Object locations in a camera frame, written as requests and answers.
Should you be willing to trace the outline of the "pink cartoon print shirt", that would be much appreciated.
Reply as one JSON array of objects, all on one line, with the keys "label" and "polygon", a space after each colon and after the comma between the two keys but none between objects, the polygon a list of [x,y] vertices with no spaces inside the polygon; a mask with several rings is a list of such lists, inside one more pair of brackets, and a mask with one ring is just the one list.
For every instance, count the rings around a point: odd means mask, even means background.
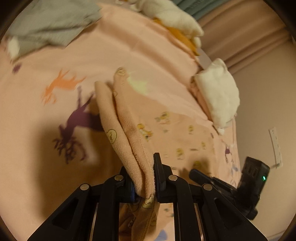
[{"label": "pink cartoon print shirt", "polygon": [[173,207],[156,200],[154,153],[173,173],[191,169],[236,185],[235,126],[220,136],[189,90],[171,79],[143,81],[118,68],[111,85],[96,82],[103,129],[139,195],[120,209],[120,240],[151,240],[173,220]]}]

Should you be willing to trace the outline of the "pink animal print duvet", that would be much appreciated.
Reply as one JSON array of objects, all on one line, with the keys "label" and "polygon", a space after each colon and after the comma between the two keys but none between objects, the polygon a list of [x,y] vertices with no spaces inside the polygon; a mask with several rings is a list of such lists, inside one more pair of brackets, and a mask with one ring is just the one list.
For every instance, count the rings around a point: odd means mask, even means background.
[{"label": "pink animal print duvet", "polygon": [[96,82],[111,85],[124,68],[190,91],[201,70],[196,55],[153,19],[100,8],[101,19],[65,48],[12,62],[1,44],[1,218],[17,240],[27,240],[79,185],[103,183],[123,166],[101,123]]}]

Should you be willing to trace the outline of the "folded pink garment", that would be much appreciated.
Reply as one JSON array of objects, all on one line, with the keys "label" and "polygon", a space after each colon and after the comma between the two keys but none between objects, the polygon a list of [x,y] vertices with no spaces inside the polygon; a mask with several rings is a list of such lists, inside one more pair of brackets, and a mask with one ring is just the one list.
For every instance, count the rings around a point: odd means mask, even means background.
[{"label": "folded pink garment", "polygon": [[190,92],[195,97],[195,99],[197,100],[197,102],[200,105],[200,107],[202,108],[203,112],[206,114],[207,119],[210,120],[210,121],[212,121],[212,118],[211,118],[211,115],[210,115],[210,111],[208,109],[208,106],[206,104],[206,101],[205,101],[205,99],[204,99],[201,91],[199,90],[199,87],[197,86],[194,77],[191,78]]}]

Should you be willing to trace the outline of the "folded white garment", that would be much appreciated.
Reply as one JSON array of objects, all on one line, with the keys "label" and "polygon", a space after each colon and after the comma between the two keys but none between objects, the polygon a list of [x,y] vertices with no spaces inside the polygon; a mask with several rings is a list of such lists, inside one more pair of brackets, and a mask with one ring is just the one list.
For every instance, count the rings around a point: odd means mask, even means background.
[{"label": "folded white garment", "polygon": [[240,105],[236,82],[222,59],[215,59],[205,69],[194,75],[217,133],[224,135],[225,129],[235,119]]}]

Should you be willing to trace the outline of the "pink curtain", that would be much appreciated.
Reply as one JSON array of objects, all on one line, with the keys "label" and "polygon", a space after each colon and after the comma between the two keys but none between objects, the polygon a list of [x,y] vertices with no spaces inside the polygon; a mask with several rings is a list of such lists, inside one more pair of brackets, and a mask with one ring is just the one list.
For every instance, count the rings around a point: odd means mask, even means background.
[{"label": "pink curtain", "polygon": [[198,21],[202,50],[222,59],[230,73],[292,39],[286,25],[264,1],[228,1]]}]

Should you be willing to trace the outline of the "white goose plush toy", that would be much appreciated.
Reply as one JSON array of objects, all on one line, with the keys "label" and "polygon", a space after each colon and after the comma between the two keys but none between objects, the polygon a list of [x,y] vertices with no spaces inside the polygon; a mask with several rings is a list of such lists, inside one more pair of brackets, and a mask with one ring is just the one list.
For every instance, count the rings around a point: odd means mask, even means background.
[{"label": "white goose plush toy", "polygon": [[155,23],[165,27],[176,39],[186,45],[196,56],[201,48],[200,37],[204,31],[198,22],[172,1],[126,1],[131,10],[141,12]]}]

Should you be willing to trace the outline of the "teal curtain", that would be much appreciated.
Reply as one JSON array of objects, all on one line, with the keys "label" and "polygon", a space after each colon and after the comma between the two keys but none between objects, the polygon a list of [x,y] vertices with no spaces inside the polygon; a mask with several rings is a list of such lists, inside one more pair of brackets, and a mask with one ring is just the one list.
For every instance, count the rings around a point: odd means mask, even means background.
[{"label": "teal curtain", "polygon": [[172,2],[195,20],[199,20],[229,0],[172,0]]}]

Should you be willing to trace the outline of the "grey folded garment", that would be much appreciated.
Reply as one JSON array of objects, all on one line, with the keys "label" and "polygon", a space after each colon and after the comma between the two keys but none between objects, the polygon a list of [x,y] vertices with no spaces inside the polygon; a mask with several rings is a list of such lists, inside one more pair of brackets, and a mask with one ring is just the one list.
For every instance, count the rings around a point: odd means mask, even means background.
[{"label": "grey folded garment", "polygon": [[46,45],[69,45],[102,17],[95,1],[32,1],[6,32],[11,61]]}]

